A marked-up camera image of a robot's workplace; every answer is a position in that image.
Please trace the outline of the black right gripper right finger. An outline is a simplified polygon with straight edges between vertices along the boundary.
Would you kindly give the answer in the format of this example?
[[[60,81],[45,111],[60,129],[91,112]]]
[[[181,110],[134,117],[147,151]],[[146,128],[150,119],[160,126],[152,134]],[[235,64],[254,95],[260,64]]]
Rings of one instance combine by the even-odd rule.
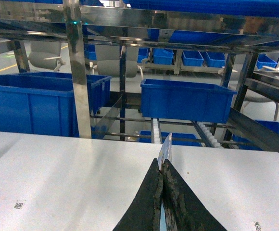
[[[163,205],[168,231],[224,231],[223,225],[205,208],[169,160],[165,160]]]

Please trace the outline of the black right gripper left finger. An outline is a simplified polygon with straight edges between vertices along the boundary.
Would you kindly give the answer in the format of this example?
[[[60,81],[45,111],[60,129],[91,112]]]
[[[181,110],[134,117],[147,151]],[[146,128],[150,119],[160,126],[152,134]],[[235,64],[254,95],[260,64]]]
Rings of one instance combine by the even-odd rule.
[[[132,203],[115,231],[158,231],[160,229],[163,176],[153,159]]]

